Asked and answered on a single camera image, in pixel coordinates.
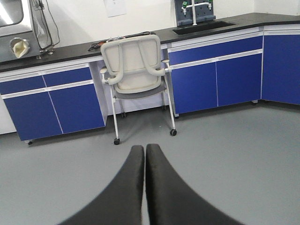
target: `chair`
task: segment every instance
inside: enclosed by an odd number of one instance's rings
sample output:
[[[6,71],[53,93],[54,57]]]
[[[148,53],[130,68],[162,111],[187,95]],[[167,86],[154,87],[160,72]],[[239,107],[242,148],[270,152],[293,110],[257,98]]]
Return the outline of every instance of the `chair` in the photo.
[[[156,35],[145,35],[118,39],[101,46],[101,53],[106,67],[100,70],[102,79],[110,87],[112,112],[116,131],[114,144],[120,143],[116,120],[115,102],[119,100],[122,115],[125,112],[122,99],[140,99],[161,93],[163,106],[164,92],[169,99],[172,119],[170,134],[177,134],[166,76],[171,74],[169,60],[163,60],[167,68],[161,68],[160,40]]]

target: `chair backrest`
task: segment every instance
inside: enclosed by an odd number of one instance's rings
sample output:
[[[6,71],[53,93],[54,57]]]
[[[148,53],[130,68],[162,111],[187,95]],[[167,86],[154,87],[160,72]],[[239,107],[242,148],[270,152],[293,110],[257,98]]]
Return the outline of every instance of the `chair backrest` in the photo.
[[[156,88],[165,74],[161,67],[160,40],[156,35],[130,37],[105,43],[101,53],[109,84],[119,93],[138,93]]]

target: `blue drawer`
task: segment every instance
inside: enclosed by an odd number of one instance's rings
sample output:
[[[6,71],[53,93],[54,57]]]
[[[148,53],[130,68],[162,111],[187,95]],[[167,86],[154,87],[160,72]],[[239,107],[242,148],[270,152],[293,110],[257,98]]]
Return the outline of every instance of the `blue drawer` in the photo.
[[[42,76],[34,76],[15,81],[0,82],[0,94],[5,95],[44,87],[45,82]]]
[[[91,80],[90,68],[72,69],[44,75],[47,87]]]
[[[185,62],[215,58],[218,56],[247,52],[263,48],[263,37],[250,37],[246,39],[229,41],[225,43],[208,45],[198,48],[170,52],[169,59],[171,65]]]

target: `countertop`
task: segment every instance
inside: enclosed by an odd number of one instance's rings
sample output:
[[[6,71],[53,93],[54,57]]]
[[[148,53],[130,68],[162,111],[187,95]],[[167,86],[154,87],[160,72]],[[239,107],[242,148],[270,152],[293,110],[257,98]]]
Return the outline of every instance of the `countertop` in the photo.
[[[171,27],[162,30],[155,30],[154,32],[159,36],[161,44],[167,44],[175,41],[188,40],[192,38],[199,38],[214,34],[220,34],[235,30],[243,30],[252,27],[265,26],[265,25],[279,25],[279,24],[297,24],[300,23],[300,16],[294,15],[277,15],[277,14],[264,14],[264,13],[250,13],[238,16],[232,16],[216,21],[226,21],[235,23],[228,27],[216,28],[190,34],[178,35],[173,32],[176,27]],[[43,55],[41,59],[30,57],[20,60],[12,60],[0,63],[0,73],[11,70],[24,69],[35,66],[42,66],[51,63],[64,62],[69,60],[83,59],[93,56],[101,55],[99,49],[88,51],[90,45],[95,42],[84,43],[79,45],[71,45],[66,47],[56,48],[54,54]]]

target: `leg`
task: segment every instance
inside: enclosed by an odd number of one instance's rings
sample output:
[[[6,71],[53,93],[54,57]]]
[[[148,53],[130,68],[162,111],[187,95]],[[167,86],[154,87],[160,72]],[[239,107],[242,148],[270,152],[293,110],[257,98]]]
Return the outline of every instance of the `leg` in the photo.
[[[166,110],[166,106],[165,106],[165,95],[164,95],[163,92],[161,93],[161,100],[162,100],[162,108],[163,108],[163,110]]]
[[[169,100],[169,108],[170,108],[170,114],[171,114],[171,120],[172,120],[172,126],[173,129],[170,131],[170,134],[172,136],[175,136],[177,134],[176,127],[175,127],[175,121],[174,121],[174,115],[173,115],[173,109],[172,109],[172,103],[171,103],[171,97],[170,97],[170,92],[169,92],[169,86],[168,86],[168,81],[165,79],[165,85],[166,85],[166,91],[168,94],[168,100]]]
[[[126,113],[125,113],[125,111],[124,111],[124,107],[123,107],[123,104],[122,104],[122,100],[121,99],[119,99],[119,103],[120,103],[120,107],[121,107],[121,116],[123,117],[123,118],[125,118],[126,117]]]
[[[116,110],[114,108],[114,103],[116,102],[116,99],[113,95],[112,86],[110,85],[109,88],[110,88],[110,91],[111,91],[111,101],[112,101],[112,113],[113,113],[114,128],[115,128],[115,131],[116,131],[116,138],[114,139],[113,143],[115,145],[118,145],[118,144],[120,144],[120,139],[119,139],[119,131],[118,131],[118,124],[117,124]]]

